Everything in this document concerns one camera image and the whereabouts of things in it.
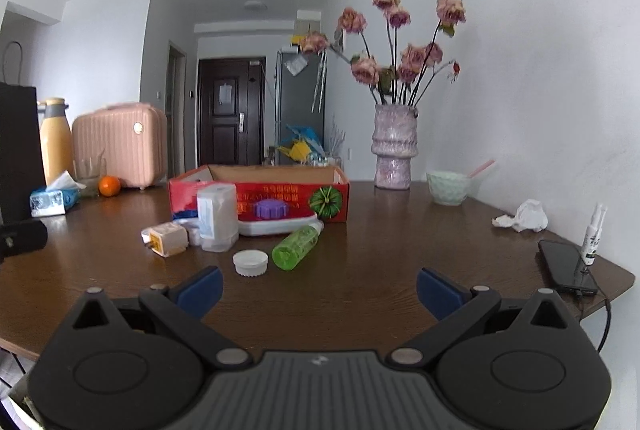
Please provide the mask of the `white jar lid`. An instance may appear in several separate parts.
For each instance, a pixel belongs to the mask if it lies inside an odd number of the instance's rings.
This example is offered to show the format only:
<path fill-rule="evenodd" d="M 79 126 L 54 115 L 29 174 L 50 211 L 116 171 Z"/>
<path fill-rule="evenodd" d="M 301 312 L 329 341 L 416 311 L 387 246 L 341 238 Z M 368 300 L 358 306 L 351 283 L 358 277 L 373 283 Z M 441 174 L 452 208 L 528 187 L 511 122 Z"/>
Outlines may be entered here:
<path fill-rule="evenodd" d="M 238 251 L 232 257 L 234 271 L 243 277 L 257 277 L 265 274 L 268 269 L 269 257 L 265 251 L 245 249 Z"/>

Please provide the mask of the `black smartphone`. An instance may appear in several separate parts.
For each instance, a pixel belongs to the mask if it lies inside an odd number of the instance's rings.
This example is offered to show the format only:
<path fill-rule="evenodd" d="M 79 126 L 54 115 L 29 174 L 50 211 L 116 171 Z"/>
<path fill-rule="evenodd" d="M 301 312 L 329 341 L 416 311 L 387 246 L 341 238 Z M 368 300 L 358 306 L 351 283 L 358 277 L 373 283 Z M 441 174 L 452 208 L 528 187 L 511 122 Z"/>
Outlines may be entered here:
<path fill-rule="evenodd" d="M 587 297 L 598 293 L 599 288 L 575 246 L 542 239 L 538 250 L 557 291 Z"/>

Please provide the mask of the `clear plastic jar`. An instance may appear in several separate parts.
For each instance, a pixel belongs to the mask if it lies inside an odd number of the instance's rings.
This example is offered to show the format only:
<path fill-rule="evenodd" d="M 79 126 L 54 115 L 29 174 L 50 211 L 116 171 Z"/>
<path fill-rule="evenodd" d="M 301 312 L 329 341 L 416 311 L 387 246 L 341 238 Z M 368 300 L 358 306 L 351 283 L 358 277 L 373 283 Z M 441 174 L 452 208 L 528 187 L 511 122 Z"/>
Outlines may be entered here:
<path fill-rule="evenodd" d="M 225 253 L 239 238 L 236 187 L 215 182 L 196 195 L 201 247 L 211 253 Z"/>

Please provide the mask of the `black paper bag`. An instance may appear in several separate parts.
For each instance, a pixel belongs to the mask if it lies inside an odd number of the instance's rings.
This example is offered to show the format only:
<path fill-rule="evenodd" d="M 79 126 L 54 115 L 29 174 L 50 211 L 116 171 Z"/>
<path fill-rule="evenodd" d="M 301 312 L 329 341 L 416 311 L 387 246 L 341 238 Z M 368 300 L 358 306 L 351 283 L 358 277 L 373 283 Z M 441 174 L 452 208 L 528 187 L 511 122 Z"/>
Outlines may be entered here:
<path fill-rule="evenodd" d="M 17 84 L 6 82 L 6 56 L 17 46 Z M 37 94 L 34 87 L 21 85 L 24 59 L 23 46 L 16 40 L 2 53 L 1 78 L 1 223 L 11 224 L 30 218 L 29 198 L 32 192 L 46 186 L 44 178 Z"/>

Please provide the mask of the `small white container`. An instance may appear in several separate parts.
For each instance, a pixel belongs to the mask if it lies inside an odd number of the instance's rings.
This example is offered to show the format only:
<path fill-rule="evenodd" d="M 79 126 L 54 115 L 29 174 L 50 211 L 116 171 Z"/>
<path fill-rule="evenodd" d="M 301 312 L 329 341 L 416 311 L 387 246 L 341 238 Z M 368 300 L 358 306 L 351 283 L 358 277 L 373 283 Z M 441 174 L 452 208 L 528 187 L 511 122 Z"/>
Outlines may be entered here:
<path fill-rule="evenodd" d="M 198 222 L 198 218 L 175 219 L 174 223 L 181 225 L 186 230 L 190 246 L 201 245 L 200 223 Z"/>

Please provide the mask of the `red cardboard box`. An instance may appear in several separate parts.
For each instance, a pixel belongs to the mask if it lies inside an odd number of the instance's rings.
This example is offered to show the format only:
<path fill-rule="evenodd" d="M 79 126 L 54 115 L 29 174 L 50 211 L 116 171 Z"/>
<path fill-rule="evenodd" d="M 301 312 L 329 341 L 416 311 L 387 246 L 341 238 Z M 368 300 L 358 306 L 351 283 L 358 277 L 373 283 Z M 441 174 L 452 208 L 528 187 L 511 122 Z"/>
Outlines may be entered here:
<path fill-rule="evenodd" d="M 348 217 L 349 181 L 335 166 L 220 166 L 205 165 L 168 181 L 171 214 L 193 217 L 196 195 L 213 183 L 236 187 L 238 214 L 254 220 L 255 204 L 277 199 L 288 204 L 294 216 L 317 215 L 326 222 L 344 222 Z"/>

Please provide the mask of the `dark brown door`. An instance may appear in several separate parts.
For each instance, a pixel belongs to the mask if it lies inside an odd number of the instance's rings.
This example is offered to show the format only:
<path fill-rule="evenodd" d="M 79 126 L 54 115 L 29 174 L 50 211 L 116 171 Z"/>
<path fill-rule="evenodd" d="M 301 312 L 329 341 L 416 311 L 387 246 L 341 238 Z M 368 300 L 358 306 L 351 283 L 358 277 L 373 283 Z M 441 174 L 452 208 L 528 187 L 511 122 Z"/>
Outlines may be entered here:
<path fill-rule="evenodd" d="M 198 61 L 198 164 L 262 164 L 264 58 Z"/>

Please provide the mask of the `green spray bottle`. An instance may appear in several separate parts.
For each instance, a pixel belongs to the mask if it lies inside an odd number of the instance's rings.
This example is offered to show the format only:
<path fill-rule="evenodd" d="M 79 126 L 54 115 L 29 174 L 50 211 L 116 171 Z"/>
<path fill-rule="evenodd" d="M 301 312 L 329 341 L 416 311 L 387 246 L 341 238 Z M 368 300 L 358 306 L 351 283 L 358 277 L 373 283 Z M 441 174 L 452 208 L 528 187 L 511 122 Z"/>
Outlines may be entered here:
<path fill-rule="evenodd" d="M 314 220 L 292 232 L 273 248 L 272 262 L 283 271 L 294 270 L 299 262 L 309 254 L 309 251 L 316 246 L 323 229 L 323 222 Z"/>

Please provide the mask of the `crumpled white tissue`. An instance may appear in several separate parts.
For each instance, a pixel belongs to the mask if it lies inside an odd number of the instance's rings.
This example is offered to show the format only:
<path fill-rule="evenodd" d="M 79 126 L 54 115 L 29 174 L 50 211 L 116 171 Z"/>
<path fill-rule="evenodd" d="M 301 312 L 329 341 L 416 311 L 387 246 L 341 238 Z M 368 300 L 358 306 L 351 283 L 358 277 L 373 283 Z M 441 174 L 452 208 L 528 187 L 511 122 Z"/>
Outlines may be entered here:
<path fill-rule="evenodd" d="M 502 215 L 491 220 L 494 228 L 512 229 L 515 232 L 541 232 L 548 227 L 548 217 L 541 202 L 528 199 L 518 206 L 513 216 Z"/>

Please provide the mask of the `clear drinking glass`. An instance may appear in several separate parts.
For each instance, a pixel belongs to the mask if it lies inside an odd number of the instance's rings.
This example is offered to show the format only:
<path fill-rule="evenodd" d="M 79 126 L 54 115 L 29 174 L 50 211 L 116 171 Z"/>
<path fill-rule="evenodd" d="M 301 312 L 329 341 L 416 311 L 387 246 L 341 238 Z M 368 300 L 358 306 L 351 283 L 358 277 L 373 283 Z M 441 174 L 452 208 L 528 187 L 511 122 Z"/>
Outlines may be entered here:
<path fill-rule="evenodd" d="M 95 198 L 100 195 L 99 184 L 106 175 L 106 161 L 102 154 L 73 161 L 75 181 L 85 187 L 80 191 L 81 198 Z"/>

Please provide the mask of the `blue tissue pack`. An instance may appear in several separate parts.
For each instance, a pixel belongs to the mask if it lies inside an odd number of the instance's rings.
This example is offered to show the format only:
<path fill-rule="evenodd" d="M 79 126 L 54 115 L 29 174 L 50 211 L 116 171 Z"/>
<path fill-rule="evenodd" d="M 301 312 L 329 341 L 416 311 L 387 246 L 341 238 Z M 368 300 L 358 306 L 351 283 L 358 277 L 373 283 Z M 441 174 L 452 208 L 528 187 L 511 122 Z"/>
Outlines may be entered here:
<path fill-rule="evenodd" d="M 85 190 L 85 184 L 77 182 L 65 170 L 47 187 L 38 189 L 29 196 L 30 213 L 33 218 L 64 216 L 72 209 L 80 193 Z"/>

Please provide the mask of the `pink suitcase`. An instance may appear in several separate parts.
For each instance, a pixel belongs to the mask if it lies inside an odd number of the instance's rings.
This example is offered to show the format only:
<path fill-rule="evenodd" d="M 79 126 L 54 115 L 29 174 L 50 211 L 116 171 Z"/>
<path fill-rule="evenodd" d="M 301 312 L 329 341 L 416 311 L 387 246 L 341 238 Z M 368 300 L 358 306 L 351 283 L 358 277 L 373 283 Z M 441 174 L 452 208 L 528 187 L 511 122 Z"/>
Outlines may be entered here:
<path fill-rule="evenodd" d="M 148 103 L 107 105 L 78 116 L 72 126 L 77 161 L 101 155 L 107 176 L 146 189 L 167 177 L 167 118 Z"/>

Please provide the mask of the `yellow blue clutter pile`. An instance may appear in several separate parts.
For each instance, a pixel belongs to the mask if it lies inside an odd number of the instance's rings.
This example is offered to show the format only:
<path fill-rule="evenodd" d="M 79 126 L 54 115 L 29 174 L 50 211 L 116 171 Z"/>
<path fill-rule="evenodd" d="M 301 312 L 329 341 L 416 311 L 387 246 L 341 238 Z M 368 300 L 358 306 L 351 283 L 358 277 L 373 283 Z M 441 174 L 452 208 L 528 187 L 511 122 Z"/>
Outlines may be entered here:
<path fill-rule="evenodd" d="M 319 135 L 308 126 L 286 126 L 291 138 L 276 146 L 276 154 L 284 156 L 293 164 L 328 167 L 342 167 L 341 150 L 346 139 L 346 132 L 332 127 L 328 145 L 323 145 Z"/>

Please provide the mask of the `white orange power adapter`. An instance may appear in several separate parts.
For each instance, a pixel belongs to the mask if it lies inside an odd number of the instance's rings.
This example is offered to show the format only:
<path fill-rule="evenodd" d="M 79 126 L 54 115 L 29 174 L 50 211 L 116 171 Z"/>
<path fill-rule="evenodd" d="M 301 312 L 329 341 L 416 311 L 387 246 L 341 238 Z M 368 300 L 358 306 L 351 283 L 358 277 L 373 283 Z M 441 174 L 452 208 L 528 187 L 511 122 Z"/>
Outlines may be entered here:
<path fill-rule="evenodd" d="M 141 237 L 146 247 L 163 258 L 183 253 L 189 247 L 188 232 L 182 225 L 175 222 L 143 229 Z"/>

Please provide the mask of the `orange fruit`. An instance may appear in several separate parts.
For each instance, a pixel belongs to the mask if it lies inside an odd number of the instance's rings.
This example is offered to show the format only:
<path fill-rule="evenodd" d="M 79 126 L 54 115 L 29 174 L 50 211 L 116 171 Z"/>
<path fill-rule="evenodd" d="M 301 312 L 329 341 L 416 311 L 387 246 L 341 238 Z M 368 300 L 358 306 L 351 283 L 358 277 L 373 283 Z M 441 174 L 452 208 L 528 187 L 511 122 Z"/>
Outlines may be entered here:
<path fill-rule="evenodd" d="M 119 195 L 122 189 L 120 180 L 113 176 L 104 176 L 99 181 L 99 193 L 104 197 L 113 197 Z"/>

